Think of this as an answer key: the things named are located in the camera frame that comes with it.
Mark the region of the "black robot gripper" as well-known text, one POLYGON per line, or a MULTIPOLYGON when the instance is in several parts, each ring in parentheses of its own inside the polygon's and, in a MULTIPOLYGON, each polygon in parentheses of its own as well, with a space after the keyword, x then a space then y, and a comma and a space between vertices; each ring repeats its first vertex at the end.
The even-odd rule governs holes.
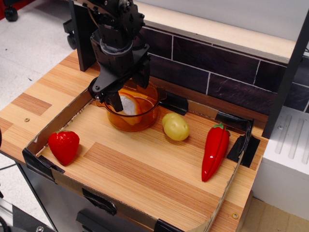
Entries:
POLYGON ((141 35, 120 49, 104 44, 98 33, 93 33, 90 41, 100 73, 91 82, 88 91, 95 100, 106 102, 115 112, 121 112, 123 105, 118 91, 129 79, 143 89, 149 85, 150 47, 141 35))

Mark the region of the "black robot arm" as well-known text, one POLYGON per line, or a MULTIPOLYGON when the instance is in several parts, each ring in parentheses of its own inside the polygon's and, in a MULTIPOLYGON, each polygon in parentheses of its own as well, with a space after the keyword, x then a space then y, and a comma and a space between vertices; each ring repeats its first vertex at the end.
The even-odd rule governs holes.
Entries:
POLYGON ((70 11, 81 71, 95 62, 100 67, 88 87, 91 96, 122 111, 119 90, 124 84, 149 84, 149 45, 140 34, 144 15, 131 0, 72 0, 70 11))

